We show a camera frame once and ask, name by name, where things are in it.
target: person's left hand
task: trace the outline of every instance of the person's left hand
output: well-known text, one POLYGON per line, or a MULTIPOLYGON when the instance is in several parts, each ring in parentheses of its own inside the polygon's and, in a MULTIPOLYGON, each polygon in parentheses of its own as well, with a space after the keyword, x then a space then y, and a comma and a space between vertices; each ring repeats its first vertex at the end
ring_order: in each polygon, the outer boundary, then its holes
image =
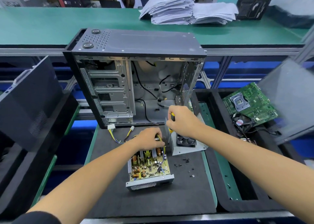
POLYGON ((146 128, 134 137, 132 141, 134 141, 139 151, 148 151, 153 148, 163 147, 165 145, 163 141, 155 140, 157 134, 162 137, 159 127, 146 128))

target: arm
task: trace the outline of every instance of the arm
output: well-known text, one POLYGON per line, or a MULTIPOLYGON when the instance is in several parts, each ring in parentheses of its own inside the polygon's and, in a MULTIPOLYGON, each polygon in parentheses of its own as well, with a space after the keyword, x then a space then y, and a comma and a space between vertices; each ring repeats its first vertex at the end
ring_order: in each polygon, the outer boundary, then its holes
POLYGON ((80 223, 132 155, 139 150, 146 151, 165 145, 164 142, 155 141, 156 134, 162 137, 159 128, 147 128, 130 141, 88 163, 28 212, 50 213, 62 224, 80 223))
POLYGON ((170 106, 168 113, 168 127, 213 148, 292 214, 314 223, 314 170, 206 126, 187 107, 170 106))

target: person's right arm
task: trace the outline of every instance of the person's right arm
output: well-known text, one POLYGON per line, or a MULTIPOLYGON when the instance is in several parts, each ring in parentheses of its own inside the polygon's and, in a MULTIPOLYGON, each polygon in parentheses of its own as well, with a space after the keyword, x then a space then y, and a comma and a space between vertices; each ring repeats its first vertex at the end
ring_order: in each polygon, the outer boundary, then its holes
POLYGON ((170 106, 167 126, 224 156, 275 201, 306 223, 314 223, 314 170, 203 124, 187 107, 170 106), (175 122, 170 119, 175 114, 175 122))

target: black sleeve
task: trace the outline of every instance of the black sleeve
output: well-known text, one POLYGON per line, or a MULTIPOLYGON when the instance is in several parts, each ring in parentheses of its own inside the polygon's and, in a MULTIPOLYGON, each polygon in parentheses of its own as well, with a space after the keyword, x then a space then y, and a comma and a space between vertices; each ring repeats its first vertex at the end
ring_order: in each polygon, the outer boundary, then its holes
POLYGON ((28 212, 19 216, 12 224, 61 224, 58 218, 47 212, 28 212))

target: copper coil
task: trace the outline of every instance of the copper coil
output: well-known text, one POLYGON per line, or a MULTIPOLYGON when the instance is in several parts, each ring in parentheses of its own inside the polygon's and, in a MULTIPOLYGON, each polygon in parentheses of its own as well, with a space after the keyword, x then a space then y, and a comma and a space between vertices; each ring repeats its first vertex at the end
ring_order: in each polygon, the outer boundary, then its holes
POLYGON ((156 152, 157 152, 157 155, 158 155, 158 156, 161 156, 161 148, 157 148, 157 149, 156 149, 156 152))

